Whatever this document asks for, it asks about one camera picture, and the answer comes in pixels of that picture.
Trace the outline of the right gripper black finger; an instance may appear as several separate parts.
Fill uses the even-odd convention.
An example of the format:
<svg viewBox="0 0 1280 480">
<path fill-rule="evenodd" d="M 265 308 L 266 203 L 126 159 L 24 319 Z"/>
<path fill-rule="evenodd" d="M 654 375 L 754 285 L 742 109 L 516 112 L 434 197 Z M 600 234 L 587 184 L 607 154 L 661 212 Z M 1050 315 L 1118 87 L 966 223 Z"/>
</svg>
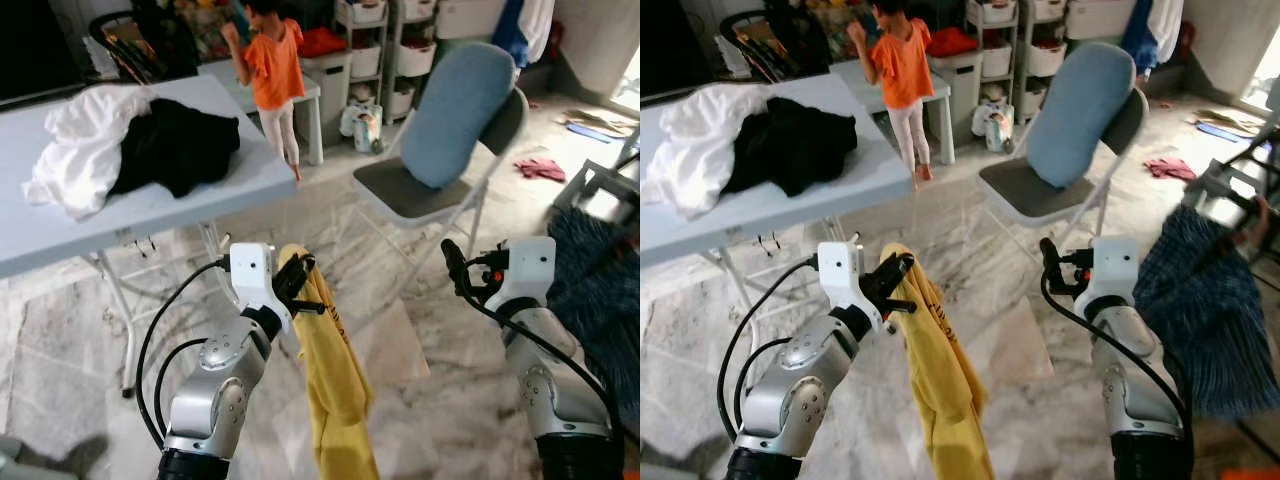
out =
<svg viewBox="0 0 1280 480">
<path fill-rule="evenodd" d="M 1062 279 L 1061 273 L 1061 257 L 1056 244 L 1051 238 L 1042 238 L 1039 241 L 1039 251 L 1042 253 L 1043 265 L 1043 282 L 1046 283 L 1046 289 L 1051 294 L 1066 294 L 1068 284 Z"/>
<path fill-rule="evenodd" d="M 454 287 L 454 293 L 463 298 L 470 298 L 470 279 L 467 259 L 462 253 L 461 248 L 453 239 L 444 238 L 442 241 L 442 255 L 445 260 L 445 266 L 451 283 Z"/>
</svg>

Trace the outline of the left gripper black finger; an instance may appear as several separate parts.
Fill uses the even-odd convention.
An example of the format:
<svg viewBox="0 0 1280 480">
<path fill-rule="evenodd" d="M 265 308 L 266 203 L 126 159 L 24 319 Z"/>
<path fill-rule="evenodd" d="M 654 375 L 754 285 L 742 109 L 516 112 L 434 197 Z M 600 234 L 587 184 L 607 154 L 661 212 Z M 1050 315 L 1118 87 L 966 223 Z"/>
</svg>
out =
<svg viewBox="0 0 1280 480">
<path fill-rule="evenodd" d="M 915 264 L 913 253 L 890 252 L 872 271 L 872 294 L 890 297 Z"/>
<path fill-rule="evenodd" d="M 311 253 L 293 253 L 283 264 L 283 298 L 294 300 L 307 284 L 314 270 L 315 257 Z"/>
</svg>

